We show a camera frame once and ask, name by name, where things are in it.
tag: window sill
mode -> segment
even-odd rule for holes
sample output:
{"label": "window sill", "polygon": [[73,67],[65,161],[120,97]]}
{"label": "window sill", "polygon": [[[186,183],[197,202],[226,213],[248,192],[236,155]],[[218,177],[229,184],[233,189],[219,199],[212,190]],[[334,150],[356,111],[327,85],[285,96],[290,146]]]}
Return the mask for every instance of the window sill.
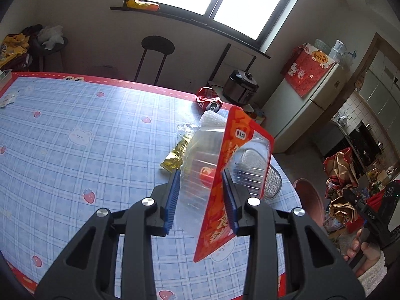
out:
{"label": "window sill", "polygon": [[261,55],[265,56],[267,59],[271,58],[266,53],[263,53],[262,51],[260,51],[258,48],[254,47],[254,46],[252,46],[252,45],[250,45],[248,43],[245,43],[244,41],[241,41],[240,39],[237,39],[237,38],[235,38],[235,37],[233,37],[233,36],[231,36],[229,34],[224,33],[223,31],[220,31],[218,29],[215,29],[213,27],[208,26],[207,24],[204,24],[204,23],[192,20],[192,19],[181,18],[181,17],[175,16],[175,15],[172,15],[172,14],[161,12],[161,11],[140,10],[140,9],[134,9],[134,8],[128,8],[128,7],[122,7],[122,6],[111,6],[109,9],[110,10],[118,10],[118,11],[142,12],[144,14],[151,14],[151,15],[155,15],[155,16],[175,19],[175,20],[178,20],[180,22],[185,22],[185,23],[188,23],[188,24],[191,24],[191,25],[203,28],[203,29],[207,29],[207,30],[212,31],[214,33],[217,33],[219,35],[225,36],[225,37],[229,38],[230,40],[233,40],[233,41],[235,41],[235,42],[237,42],[237,43],[239,43],[239,44],[241,44],[241,45],[243,45],[243,46],[245,46],[245,47],[257,52],[258,54],[261,54]]}

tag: yellow snack wrapper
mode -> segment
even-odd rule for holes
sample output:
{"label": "yellow snack wrapper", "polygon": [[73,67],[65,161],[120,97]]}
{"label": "yellow snack wrapper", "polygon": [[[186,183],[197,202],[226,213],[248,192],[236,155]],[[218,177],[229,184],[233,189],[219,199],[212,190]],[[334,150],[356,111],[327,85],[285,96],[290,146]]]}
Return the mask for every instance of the yellow snack wrapper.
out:
{"label": "yellow snack wrapper", "polygon": [[160,163],[160,166],[165,170],[172,172],[174,169],[180,169],[183,163],[183,154],[188,147],[192,137],[187,135],[182,136],[182,139],[177,143],[176,147],[167,155],[165,160]]}
{"label": "yellow snack wrapper", "polygon": [[128,0],[126,2],[126,6],[132,9],[149,10],[149,11],[157,11],[160,8],[160,5],[158,3],[140,1],[140,0]]}

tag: rice cooker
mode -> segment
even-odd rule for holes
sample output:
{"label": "rice cooker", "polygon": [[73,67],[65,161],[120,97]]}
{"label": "rice cooker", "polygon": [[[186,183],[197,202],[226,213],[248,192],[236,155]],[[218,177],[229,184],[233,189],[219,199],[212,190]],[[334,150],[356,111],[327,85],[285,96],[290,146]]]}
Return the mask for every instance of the rice cooker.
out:
{"label": "rice cooker", "polygon": [[223,96],[232,104],[244,106],[250,103],[259,85],[253,76],[242,70],[234,70],[223,86]]}

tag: table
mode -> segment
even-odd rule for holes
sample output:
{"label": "table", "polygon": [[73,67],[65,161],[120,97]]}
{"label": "table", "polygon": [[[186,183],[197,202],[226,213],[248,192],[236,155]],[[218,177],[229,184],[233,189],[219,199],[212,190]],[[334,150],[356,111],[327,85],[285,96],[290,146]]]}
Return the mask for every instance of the table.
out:
{"label": "table", "polygon": [[[167,182],[160,163],[177,143],[177,125],[196,123],[202,113],[192,94],[96,77],[61,80],[66,76],[13,74],[0,91],[18,93],[0,109],[0,250],[32,290],[96,209],[127,209]],[[220,113],[227,116],[229,107]],[[271,204],[290,211],[299,198],[273,157],[271,164],[283,179]],[[248,244],[248,237],[235,237],[194,263],[196,240],[174,224],[166,238],[152,238],[157,292],[170,291],[177,300],[240,296]],[[278,257],[281,274],[280,240]]]}

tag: white plastic bag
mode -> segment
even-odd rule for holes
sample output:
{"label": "white plastic bag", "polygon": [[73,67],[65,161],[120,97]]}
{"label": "white plastic bag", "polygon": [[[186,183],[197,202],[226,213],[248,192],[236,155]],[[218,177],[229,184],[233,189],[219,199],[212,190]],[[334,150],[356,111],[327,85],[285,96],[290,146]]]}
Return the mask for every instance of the white plastic bag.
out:
{"label": "white plastic bag", "polygon": [[46,50],[52,50],[55,44],[64,44],[63,27],[60,25],[46,26],[37,35],[37,41],[39,44],[45,45]]}

